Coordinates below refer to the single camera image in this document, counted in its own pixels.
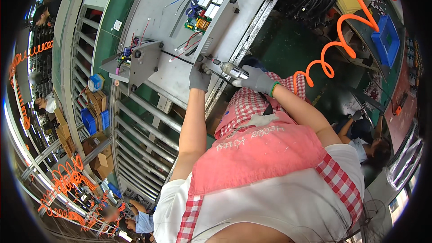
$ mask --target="gray work glove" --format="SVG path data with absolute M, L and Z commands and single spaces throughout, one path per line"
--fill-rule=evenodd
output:
M 273 90 L 275 81 L 268 77 L 267 74 L 265 74 L 260 68 L 254 68 L 248 65 L 245 65 L 242 68 L 249 73 L 249 78 L 237 79 L 233 81 L 232 84 L 234 86 L 247 87 L 252 90 L 270 95 L 270 91 Z
M 197 88 L 207 93 L 212 71 L 204 63 L 197 62 L 189 74 L 189 89 Z
M 353 114 L 353 116 L 351 118 L 353 119 L 353 121 L 356 121 L 356 120 L 359 120 L 362 115 L 363 115 L 363 111 L 358 110 L 357 112 L 355 112 Z

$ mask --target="pink apron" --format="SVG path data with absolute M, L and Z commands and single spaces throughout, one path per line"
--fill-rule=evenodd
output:
M 274 73 L 268 75 L 273 79 L 278 78 Z M 298 90 L 303 94 L 300 96 L 303 99 L 304 87 L 303 82 Z M 297 125 L 284 110 L 280 110 L 283 108 L 277 101 L 270 97 L 267 99 L 277 118 L 265 126 L 241 127 L 253 114 L 262 115 L 267 107 L 257 93 L 244 89 L 236 92 L 238 95 L 232 98 L 227 108 L 228 113 L 216 129 L 219 139 L 192 168 L 186 211 L 176 242 L 185 243 L 192 239 L 204 195 L 313 167 L 346 206 L 353 226 L 362 211 L 360 193 L 348 175 L 322 148 L 313 130 L 309 126 Z M 235 106 L 239 102 L 246 104 L 240 110 Z

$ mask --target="green bracelet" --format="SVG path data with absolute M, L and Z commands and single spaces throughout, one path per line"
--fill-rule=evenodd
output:
M 279 83 L 279 82 L 274 82 L 273 87 L 272 87 L 272 89 L 271 89 L 270 92 L 269 92 L 269 95 L 270 95 L 270 97 L 272 97 L 272 98 L 273 98 L 273 91 L 274 91 L 274 88 L 276 87 L 277 84 L 280 84 L 280 83 Z

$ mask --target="wall socket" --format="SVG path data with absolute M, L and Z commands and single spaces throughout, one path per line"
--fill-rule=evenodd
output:
M 114 26 L 112 28 L 119 31 L 121 26 L 122 26 L 122 22 L 119 20 L 115 20 Z

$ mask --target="worker in blue shirt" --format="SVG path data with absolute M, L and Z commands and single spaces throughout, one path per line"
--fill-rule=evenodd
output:
M 132 205 L 130 208 L 135 215 L 135 220 L 121 219 L 119 222 L 120 228 L 124 227 L 126 224 L 127 229 L 131 229 L 137 234 L 150 233 L 153 235 L 153 216 L 147 214 L 146 208 L 139 202 L 131 200 L 128 197 L 124 197 L 124 202 Z

